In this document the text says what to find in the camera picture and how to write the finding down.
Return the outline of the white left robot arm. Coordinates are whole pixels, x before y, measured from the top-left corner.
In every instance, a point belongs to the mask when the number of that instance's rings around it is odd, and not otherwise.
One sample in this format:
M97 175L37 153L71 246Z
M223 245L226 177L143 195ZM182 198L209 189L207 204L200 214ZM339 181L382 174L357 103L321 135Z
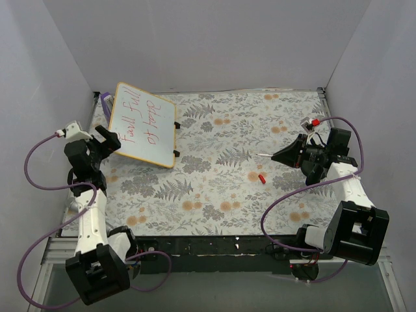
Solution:
M63 130L68 141L64 154L71 164L68 184L74 196L72 205L82 213L77 246L74 256L66 260L66 272L86 305L130 287L125 260L133 259L138 252L128 227L107 231L107 181L100 166L121 144L117 135L103 126L97 126L96 131L103 142L83 131L77 122Z

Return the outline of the red whiteboard marker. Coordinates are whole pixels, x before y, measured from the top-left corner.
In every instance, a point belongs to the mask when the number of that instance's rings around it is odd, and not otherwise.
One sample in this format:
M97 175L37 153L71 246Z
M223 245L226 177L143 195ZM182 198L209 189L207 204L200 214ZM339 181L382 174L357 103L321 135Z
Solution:
M273 155L267 154L267 153L256 153L256 155L260 156L260 157L269 157L269 158L273 156Z

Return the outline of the red marker cap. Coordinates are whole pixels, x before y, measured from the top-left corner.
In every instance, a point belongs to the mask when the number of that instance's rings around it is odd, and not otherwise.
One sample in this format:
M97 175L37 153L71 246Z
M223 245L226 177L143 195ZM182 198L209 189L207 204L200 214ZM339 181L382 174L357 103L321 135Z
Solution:
M258 175L258 178L259 178L259 180L262 182L262 184L265 184L265 183L266 183L266 179L264 178L264 176L263 176L263 175L259 174L259 175Z

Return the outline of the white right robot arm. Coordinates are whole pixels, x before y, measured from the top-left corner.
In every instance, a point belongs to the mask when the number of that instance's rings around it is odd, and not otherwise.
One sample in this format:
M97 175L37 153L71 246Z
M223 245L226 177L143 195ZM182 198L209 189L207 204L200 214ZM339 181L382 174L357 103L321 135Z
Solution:
M326 227L304 224L296 233L295 253L309 258L317 250L364 265L378 260L389 224L387 211L377 209L357 176L358 164L349 157L351 132L333 128L320 146L306 135L274 153L273 161L298 168L308 187L333 181L338 207Z

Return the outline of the yellow framed whiteboard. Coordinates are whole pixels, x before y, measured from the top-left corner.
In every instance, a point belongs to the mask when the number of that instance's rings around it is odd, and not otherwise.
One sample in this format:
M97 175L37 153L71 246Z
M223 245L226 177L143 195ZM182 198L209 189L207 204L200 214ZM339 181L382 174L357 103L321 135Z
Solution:
M109 131L121 142L117 154L165 168L176 156L176 106L130 84L120 82L114 97Z

